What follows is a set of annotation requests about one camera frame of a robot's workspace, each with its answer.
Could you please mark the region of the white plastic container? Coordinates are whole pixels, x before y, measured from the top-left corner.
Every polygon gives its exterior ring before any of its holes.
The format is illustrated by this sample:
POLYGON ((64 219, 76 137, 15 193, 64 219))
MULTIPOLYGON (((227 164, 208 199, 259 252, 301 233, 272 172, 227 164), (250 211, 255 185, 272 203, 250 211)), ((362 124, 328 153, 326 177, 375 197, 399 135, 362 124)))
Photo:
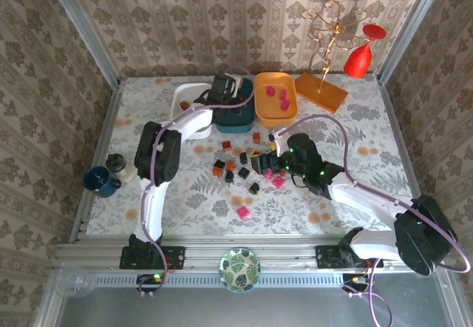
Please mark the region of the white plastic container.
MULTIPOLYGON (((178 115, 184 112, 181 107, 181 103, 184 101, 188 104, 193 104, 194 100, 199 98, 200 95, 211 88, 208 83, 187 83, 181 84, 176 88, 173 94, 171 102, 171 113, 170 119, 176 118, 178 115)), ((212 124, 203 127, 196 131, 193 135, 188 137, 189 140, 200 140, 207 138, 212 132, 212 124)))

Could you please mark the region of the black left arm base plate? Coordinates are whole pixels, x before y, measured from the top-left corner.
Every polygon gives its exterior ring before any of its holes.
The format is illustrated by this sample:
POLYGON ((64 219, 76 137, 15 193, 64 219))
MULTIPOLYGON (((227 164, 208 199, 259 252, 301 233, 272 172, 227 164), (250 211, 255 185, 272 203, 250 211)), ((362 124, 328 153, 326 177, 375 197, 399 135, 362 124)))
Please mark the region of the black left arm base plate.
MULTIPOLYGON (((164 246, 161 248, 169 268, 182 270, 185 262, 183 246, 164 246)), ((119 262, 120 269, 156 270, 164 269, 164 262, 154 246, 145 248, 123 248, 119 262)))

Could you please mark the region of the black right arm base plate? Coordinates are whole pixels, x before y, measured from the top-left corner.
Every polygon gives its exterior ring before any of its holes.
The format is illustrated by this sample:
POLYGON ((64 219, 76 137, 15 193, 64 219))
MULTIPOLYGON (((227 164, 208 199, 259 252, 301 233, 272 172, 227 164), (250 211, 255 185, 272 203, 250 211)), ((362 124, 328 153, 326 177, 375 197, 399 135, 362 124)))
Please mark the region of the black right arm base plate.
POLYGON ((321 245, 315 247, 319 269, 361 269, 371 267, 375 258, 361 259, 350 247, 321 245))

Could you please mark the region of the jar with black lid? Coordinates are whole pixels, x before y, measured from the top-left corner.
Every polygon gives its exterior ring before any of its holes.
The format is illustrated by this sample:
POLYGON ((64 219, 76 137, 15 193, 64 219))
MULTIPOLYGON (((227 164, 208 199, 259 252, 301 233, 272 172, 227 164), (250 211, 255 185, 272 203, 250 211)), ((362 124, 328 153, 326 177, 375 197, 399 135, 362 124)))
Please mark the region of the jar with black lid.
POLYGON ((136 168, 118 153, 107 155, 105 167, 112 173, 114 178, 118 179, 121 183, 129 183, 137 174, 136 168))

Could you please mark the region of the red wine glass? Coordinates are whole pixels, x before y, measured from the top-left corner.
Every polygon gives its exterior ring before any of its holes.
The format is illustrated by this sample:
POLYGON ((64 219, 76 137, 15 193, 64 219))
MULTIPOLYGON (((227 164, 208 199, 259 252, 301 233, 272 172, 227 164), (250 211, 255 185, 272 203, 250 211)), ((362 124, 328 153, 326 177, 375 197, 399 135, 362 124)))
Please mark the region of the red wine glass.
POLYGON ((364 25, 363 33, 367 40, 350 54, 344 65, 344 72, 351 78, 360 79, 367 74, 372 63, 371 43, 380 41, 387 35, 385 29, 377 24, 364 25))

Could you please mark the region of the aluminium side rail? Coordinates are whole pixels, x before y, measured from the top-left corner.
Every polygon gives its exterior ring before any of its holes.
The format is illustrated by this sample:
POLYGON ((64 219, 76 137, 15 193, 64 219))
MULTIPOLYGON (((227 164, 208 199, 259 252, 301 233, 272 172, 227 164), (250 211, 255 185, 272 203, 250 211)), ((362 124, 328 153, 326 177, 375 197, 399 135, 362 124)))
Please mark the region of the aluminium side rail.
MULTIPOLYGON (((110 99, 109 106, 101 126, 101 133, 98 137, 98 142, 92 157, 91 166, 103 165, 105 163, 110 139, 112 137, 118 110, 121 104, 121 98, 123 96, 124 85, 125 81, 121 81, 118 85, 118 88, 112 92, 112 97, 110 99)), ((78 210, 76 212, 75 221, 72 226, 68 243, 75 243, 77 241, 78 236, 81 233, 81 226, 85 221, 87 221, 89 213, 92 210, 93 203, 94 195, 89 190, 84 189, 78 204, 78 210)))
POLYGON ((378 88, 384 102, 386 118, 389 119, 392 136, 396 142, 398 157, 399 161, 402 163, 402 168, 395 171, 392 168, 385 168, 382 174, 377 173, 373 176, 372 179, 370 179, 370 183, 376 187, 380 187, 391 196, 404 195, 407 193, 407 187, 409 187, 411 196, 418 198, 421 196, 422 192, 417 178, 415 177, 415 172, 395 114, 394 106, 392 105, 387 88, 383 84, 378 84, 378 88))

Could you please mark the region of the orange plastic container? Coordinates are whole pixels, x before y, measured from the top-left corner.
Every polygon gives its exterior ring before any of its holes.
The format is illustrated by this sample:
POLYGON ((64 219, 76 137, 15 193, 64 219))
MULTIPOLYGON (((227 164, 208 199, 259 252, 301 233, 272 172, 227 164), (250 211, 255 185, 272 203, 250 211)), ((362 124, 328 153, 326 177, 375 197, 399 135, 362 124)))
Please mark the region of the orange plastic container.
POLYGON ((284 72, 264 72, 255 76, 254 101, 258 121, 267 128, 288 127, 299 114, 296 96, 295 81, 293 77, 284 72), (275 96, 268 96, 267 87, 276 90, 275 96), (281 90, 287 90, 290 106, 287 111, 282 111, 280 106, 283 100, 279 99, 281 90))

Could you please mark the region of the aluminium frame post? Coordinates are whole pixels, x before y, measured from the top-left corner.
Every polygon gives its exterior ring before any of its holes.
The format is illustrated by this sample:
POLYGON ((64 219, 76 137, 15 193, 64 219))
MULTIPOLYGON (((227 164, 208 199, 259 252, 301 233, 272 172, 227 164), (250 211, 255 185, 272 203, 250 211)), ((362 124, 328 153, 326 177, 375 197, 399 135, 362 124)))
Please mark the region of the aluminium frame post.
POLYGON ((97 33, 94 31, 85 9, 81 6, 79 0, 59 1, 85 43, 86 48, 90 51, 108 85, 113 90, 116 90, 120 84, 120 76, 107 55, 106 49, 102 45, 97 33))
POLYGON ((379 84, 386 84, 402 55, 406 52, 409 43, 425 18, 434 0, 415 0, 384 59, 376 78, 379 84))

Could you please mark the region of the leaf patterned bowl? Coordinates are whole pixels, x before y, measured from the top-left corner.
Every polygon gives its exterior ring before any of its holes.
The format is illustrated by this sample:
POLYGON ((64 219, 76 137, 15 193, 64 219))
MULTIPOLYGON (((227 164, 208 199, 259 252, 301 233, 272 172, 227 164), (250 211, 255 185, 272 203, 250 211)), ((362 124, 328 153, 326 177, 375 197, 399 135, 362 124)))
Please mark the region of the leaf patterned bowl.
POLYGON ((237 247, 220 260, 220 282, 233 293, 245 293, 256 287, 261 276, 261 263, 250 249, 237 247))

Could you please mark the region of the teal plastic container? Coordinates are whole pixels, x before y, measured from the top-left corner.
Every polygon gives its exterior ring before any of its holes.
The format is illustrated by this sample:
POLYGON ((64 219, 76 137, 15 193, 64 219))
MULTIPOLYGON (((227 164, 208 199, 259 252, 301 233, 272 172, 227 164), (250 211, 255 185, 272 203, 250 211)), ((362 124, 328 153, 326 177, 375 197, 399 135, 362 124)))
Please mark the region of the teal plastic container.
MULTIPOLYGON (((238 95, 243 95, 246 98, 251 95, 253 91, 253 82, 248 78, 244 78, 242 86, 239 89, 238 95)), ((255 103, 253 99, 253 112, 242 112, 238 118, 231 116, 231 109, 227 109, 223 113, 224 109, 214 110, 214 123, 217 129, 222 133, 245 133, 249 132, 253 123, 256 119, 255 103)))

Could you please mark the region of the dark blue mug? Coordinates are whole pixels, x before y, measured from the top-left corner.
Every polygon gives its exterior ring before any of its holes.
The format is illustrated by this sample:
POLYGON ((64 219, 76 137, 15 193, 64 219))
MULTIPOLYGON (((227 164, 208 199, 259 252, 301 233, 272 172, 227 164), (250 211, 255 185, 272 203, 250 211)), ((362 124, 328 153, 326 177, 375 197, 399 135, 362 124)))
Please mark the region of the dark blue mug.
POLYGON ((121 188, 122 183, 105 166, 94 166, 83 176, 85 189, 99 198, 109 198, 121 188))

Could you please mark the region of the black connector board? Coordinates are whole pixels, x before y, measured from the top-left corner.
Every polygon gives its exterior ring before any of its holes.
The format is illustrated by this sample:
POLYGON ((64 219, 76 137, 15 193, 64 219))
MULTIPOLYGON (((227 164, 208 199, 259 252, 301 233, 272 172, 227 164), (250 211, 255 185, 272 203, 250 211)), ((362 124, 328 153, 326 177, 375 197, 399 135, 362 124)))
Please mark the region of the black connector board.
POLYGON ((160 286, 163 282, 163 279, 166 277, 164 273, 153 273, 153 274, 139 274, 137 276, 137 285, 152 285, 160 286))
POLYGON ((354 289, 365 289, 369 285, 369 277, 366 274, 343 274, 344 284, 354 289))

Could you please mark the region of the floral tablecloth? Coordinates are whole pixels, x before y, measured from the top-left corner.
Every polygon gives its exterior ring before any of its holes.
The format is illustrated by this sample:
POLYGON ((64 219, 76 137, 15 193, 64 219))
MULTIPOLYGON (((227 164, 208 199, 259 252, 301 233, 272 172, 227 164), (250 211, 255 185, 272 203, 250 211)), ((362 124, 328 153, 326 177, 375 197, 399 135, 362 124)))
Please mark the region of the floral tablecloth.
MULTIPOLYGON (((309 135, 324 160, 347 164, 354 177, 371 185, 370 179, 385 168, 401 169, 376 78, 368 75, 355 80, 335 74, 329 80, 348 92, 341 108, 328 121, 321 108, 299 99, 299 117, 304 122, 297 131, 309 135), (308 119, 311 114, 316 114, 316 119, 308 119)), ((188 77, 126 80, 109 152, 133 161, 145 123, 170 119, 174 91, 189 82, 188 77)), ((270 149, 266 128, 255 124, 252 131, 262 136, 260 144, 253 142, 252 132, 223 134, 217 130, 207 138, 183 144, 178 173, 166 192, 162 219, 165 236, 342 235, 356 226, 382 228, 374 216, 299 188, 289 176, 277 189, 255 172, 246 179, 234 178, 232 183, 213 175, 217 160, 238 161, 242 152, 251 155, 270 149), (231 150, 222 148, 223 141, 231 142, 231 150), (253 183, 260 187, 256 195, 249 192, 253 183), (237 214, 242 206, 251 213, 248 219, 242 220, 237 214)))

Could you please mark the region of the aluminium cross rail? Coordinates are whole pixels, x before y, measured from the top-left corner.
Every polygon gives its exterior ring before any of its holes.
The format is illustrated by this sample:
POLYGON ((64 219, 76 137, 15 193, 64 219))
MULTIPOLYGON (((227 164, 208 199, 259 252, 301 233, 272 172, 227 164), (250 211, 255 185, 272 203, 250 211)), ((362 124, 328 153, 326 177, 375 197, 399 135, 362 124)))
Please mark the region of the aluminium cross rail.
MULTIPOLYGON (((117 272, 127 235, 81 235, 74 243, 58 245, 52 266, 81 266, 92 272, 117 272)), ((322 235, 170 235, 164 246, 184 246, 181 272, 215 272, 222 256, 232 248, 250 249, 264 272, 315 272, 318 245, 335 245, 339 239, 322 235)))

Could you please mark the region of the clear drinking glass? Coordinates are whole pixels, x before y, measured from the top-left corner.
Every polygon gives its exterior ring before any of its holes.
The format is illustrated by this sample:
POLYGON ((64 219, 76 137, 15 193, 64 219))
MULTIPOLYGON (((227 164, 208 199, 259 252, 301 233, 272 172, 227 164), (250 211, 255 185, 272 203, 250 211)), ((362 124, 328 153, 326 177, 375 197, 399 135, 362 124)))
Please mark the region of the clear drinking glass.
POLYGON ((55 292, 62 298, 85 297, 95 290, 95 276, 85 268, 63 265, 55 283, 55 292))

